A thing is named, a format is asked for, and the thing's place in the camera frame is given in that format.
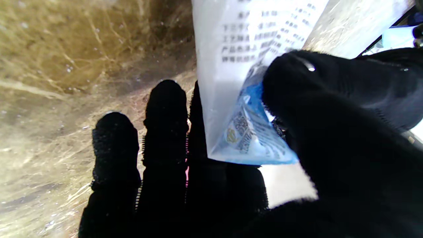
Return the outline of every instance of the plastic bag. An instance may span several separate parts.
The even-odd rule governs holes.
[[[208,157],[242,164],[289,164],[261,102],[266,67],[301,49],[327,0],[192,0],[197,75]]]

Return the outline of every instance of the finger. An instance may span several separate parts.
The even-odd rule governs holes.
[[[170,221],[183,215],[185,204],[187,99],[173,80],[150,94],[144,125],[143,173],[138,214],[144,222]]]
[[[316,52],[292,55],[315,67],[315,78],[331,92],[373,111],[405,131],[423,117],[423,50],[388,50],[349,60]]]
[[[221,232],[211,227],[222,222],[226,211],[226,163],[207,158],[206,136],[198,83],[190,107],[188,135],[188,230],[193,233]]]
[[[266,186],[259,166],[228,163],[227,206],[234,230],[240,229],[268,206]]]
[[[93,147],[93,194],[82,213],[79,237],[130,233],[141,181],[137,130],[125,115],[109,113],[93,130]]]

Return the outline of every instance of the black glove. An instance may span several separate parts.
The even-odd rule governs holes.
[[[267,209],[257,166],[207,158],[198,84],[188,140],[186,103],[185,92],[172,80],[152,90],[140,190],[137,131],[120,113],[99,120],[93,130],[94,192],[81,218],[80,237],[230,236]]]
[[[319,199],[284,204],[240,237],[423,236],[423,153],[397,130],[422,118],[422,62],[418,49],[276,58],[263,103],[295,138]]]

